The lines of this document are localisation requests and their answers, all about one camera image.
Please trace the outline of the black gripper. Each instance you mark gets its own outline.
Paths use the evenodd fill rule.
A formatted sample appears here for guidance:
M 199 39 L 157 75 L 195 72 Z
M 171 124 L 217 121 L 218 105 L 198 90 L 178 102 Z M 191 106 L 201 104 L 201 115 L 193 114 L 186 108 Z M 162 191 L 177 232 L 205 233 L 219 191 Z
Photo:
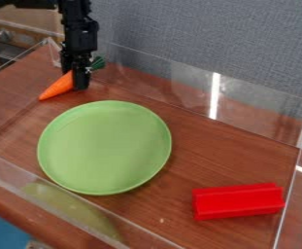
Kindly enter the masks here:
M 62 20 L 65 39 L 61 49 L 62 75 L 72 70 L 72 62 L 78 58 L 90 58 L 97 50 L 98 22 L 85 18 L 82 20 Z M 88 89 L 90 71 L 82 62 L 73 63 L 74 90 Z

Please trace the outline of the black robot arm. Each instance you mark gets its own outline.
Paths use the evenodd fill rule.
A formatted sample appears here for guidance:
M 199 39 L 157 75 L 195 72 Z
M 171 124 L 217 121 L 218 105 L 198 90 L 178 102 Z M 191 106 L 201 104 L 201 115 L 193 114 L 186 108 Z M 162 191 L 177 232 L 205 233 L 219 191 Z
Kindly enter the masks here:
M 72 73 L 73 90 L 88 89 L 90 58 L 97 51 L 98 22 L 92 18 L 90 0 L 0 0 L 0 10 L 13 6 L 17 10 L 56 12 L 61 19 L 64 41 L 60 59 L 62 73 Z

